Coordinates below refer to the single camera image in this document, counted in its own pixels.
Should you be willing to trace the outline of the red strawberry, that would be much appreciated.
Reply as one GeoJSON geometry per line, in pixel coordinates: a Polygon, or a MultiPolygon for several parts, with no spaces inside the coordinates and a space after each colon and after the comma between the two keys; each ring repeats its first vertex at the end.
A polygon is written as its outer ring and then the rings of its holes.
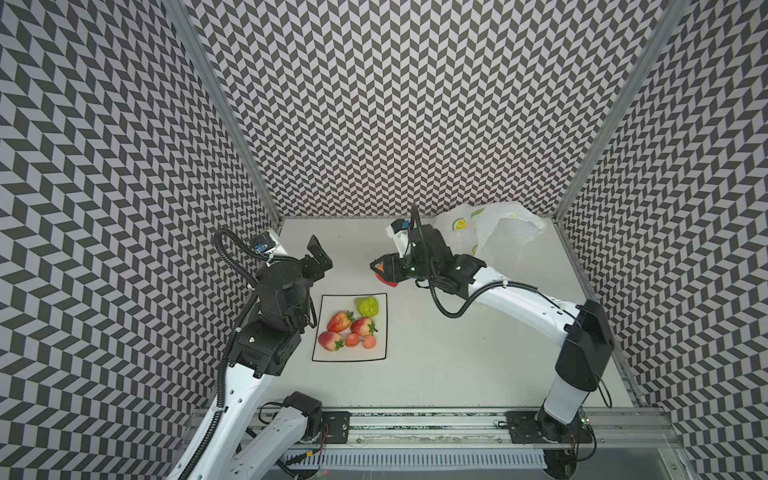
{"type": "Polygon", "coordinates": [[[327,324],[329,332],[341,333],[348,329],[354,322],[352,311],[344,310],[336,313],[327,324]]]}
{"type": "Polygon", "coordinates": [[[385,285],[388,285],[388,286],[393,287],[393,288],[398,286],[398,282],[392,281],[391,279],[389,279],[388,277],[386,277],[382,273],[376,273],[376,277],[377,277],[378,280],[380,280],[385,285]]]}

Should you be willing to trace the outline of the green bumpy fruit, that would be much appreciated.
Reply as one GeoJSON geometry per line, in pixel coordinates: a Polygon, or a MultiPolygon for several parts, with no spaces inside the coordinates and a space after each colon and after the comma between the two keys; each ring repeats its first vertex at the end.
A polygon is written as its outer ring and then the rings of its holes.
{"type": "Polygon", "coordinates": [[[362,318],[373,318],[379,313],[379,302],[375,296],[358,297],[354,303],[359,316],[362,318]]]}

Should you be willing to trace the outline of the peach with green leaves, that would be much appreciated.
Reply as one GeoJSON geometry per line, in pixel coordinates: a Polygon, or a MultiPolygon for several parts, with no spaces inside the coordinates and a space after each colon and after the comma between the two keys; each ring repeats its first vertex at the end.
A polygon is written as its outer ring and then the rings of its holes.
{"type": "Polygon", "coordinates": [[[372,318],[361,318],[356,320],[351,324],[350,331],[359,334],[360,336],[374,335],[378,332],[376,323],[372,318]]]}

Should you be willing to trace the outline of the white plastic bag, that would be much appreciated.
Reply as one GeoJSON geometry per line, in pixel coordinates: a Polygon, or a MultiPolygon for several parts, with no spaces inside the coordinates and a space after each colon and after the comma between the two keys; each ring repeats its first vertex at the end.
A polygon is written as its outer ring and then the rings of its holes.
{"type": "Polygon", "coordinates": [[[524,248],[545,230],[542,218],[519,202],[459,205],[439,214],[434,227],[454,254],[480,258],[510,274],[524,248]]]}

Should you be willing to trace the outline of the small orange red fruit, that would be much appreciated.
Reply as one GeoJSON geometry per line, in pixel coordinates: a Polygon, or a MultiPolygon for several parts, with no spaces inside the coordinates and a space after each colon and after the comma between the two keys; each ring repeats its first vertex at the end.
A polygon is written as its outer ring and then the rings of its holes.
{"type": "Polygon", "coordinates": [[[376,337],[374,335],[365,335],[362,337],[362,344],[365,349],[373,349],[377,344],[376,337]]]}

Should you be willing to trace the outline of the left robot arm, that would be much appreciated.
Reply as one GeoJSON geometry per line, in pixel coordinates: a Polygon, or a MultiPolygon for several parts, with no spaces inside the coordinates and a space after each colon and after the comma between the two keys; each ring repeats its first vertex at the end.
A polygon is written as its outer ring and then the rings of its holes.
{"type": "Polygon", "coordinates": [[[250,422],[267,405],[266,394],[300,345],[305,330],[317,324],[310,295],[314,283],[333,266],[317,237],[301,259],[289,256],[276,233],[267,230],[244,242],[228,228],[212,243],[221,258],[250,289],[216,369],[215,396],[169,474],[172,479],[261,479],[273,467],[292,479],[312,473],[291,468],[284,456],[300,442],[322,441],[322,403],[301,392],[279,402],[279,409],[251,441],[240,444],[250,422]]]}

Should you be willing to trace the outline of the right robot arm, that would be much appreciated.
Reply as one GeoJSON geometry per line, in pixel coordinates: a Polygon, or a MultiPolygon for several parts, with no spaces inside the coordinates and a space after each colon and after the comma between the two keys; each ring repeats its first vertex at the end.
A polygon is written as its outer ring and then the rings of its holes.
{"type": "Polygon", "coordinates": [[[613,336],[601,304],[559,300],[539,288],[514,281],[470,254],[455,254],[442,234],[417,217],[397,219],[386,228],[396,246],[370,264],[390,286],[414,280],[429,291],[437,310],[460,319],[475,304],[487,306],[537,332],[559,354],[555,377],[533,417],[543,441],[575,438],[573,422],[587,397],[599,390],[614,351],[613,336]]]}

